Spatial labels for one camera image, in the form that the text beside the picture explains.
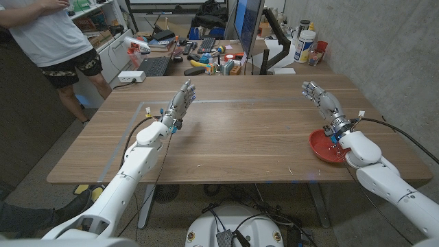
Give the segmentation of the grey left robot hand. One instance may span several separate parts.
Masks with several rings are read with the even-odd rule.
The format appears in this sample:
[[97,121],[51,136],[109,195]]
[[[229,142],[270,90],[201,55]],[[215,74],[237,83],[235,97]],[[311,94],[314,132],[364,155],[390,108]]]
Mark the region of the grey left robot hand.
[[175,123],[181,121],[186,115],[188,107],[195,98],[195,86],[192,85],[191,80],[188,79],[169,101],[160,122],[165,124],[169,129],[172,129],[175,126]]

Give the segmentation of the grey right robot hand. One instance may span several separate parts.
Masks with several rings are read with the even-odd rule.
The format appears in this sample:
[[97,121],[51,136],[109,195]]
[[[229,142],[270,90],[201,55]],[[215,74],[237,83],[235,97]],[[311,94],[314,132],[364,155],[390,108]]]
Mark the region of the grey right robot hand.
[[314,81],[303,82],[302,89],[302,94],[318,107],[322,118],[330,123],[329,128],[337,141],[351,132],[353,124],[346,118],[340,102],[333,94],[326,92]]

